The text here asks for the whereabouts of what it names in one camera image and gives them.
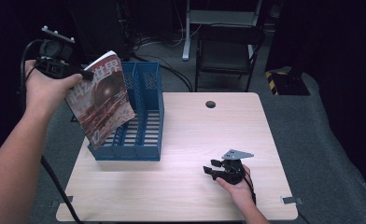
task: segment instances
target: black backdrop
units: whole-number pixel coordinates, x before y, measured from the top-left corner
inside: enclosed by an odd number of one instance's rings
[[[322,18],[322,35],[311,33]],[[296,66],[311,52],[303,51],[310,34],[319,38],[304,72],[317,81],[331,129],[366,181],[366,0],[285,1],[266,71]]]

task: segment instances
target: book cover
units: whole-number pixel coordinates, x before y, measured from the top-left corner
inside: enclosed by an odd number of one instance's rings
[[[121,124],[134,118],[120,58],[109,51],[85,70],[93,80],[82,80],[66,95],[66,102],[94,148],[101,146]]]

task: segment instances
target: wooden table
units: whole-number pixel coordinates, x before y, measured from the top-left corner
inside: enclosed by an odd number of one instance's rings
[[[163,94],[161,161],[96,161],[84,139],[66,188],[84,221],[228,221],[243,217],[203,166],[229,149],[254,154],[251,169],[258,207],[269,220],[295,219],[294,204],[274,139],[256,93]],[[205,106],[207,101],[216,107]],[[73,221],[62,203],[60,221]]]

